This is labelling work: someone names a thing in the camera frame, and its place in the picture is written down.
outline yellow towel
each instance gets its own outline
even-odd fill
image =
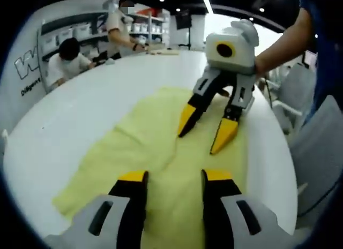
[[[225,169],[242,192],[247,173],[244,120],[236,138],[209,154],[228,99],[216,96],[195,128],[177,138],[180,114],[192,92],[163,88],[141,100],[85,155],[67,187],[53,200],[71,219],[119,176],[148,170],[148,198],[142,248],[204,248],[201,169]]]

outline white table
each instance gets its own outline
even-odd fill
[[[51,204],[88,149],[142,98],[160,87],[192,89],[206,65],[202,52],[122,58],[57,88],[38,102],[9,136],[4,174],[19,209],[40,236],[69,224]],[[258,89],[247,115],[248,193],[262,201],[292,234],[297,189],[286,139]]]

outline black ceiling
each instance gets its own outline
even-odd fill
[[[39,6],[48,5],[61,0],[40,0]],[[151,7],[164,8],[175,14],[176,8],[190,9],[193,14],[205,14],[206,8],[203,0],[134,0]],[[289,27],[296,19],[299,11],[298,0],[210,0],[214,13],[235,16],[239,18],[249,17],[247,12],[255,15],[255,22],[266,26],[274,31],[281,32],[277,25],[271,25],[264,17],[284,28]],[[261,13],[259,8],[263,7],[265,12]]]

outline ceiling light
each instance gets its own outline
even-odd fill
[[[208,13],[213,14],[213,10],[212,10],[211,4],[210,4],[210,0],[203,0],[203,1],[204,1],[205,5],[206,5]]]

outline white shirt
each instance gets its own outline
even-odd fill
[[[130,34],[128,27],[125,22],[132,21],[130,17],[126,16],[121,10],[117,9],[114,12],[108,13],[108,18],[106,21],[106,30],[109,32],[112,29],[118,29],[120,31],[121,37],[123,40],[130,41]],[[111,57],[118,52],[121,52],[122,47],[116,42],[111,41],[110,37],[108,38],[109,45],[107,49],[107,56]]]
[[[48,63],[48,76],[46,77],[47,86],[50,87],[60,78],[66,81],[74,78],[81,72],[88,69],[91,61],[80,54],[71,62],[65,62],[59,56],[59,53],[51,56]]]

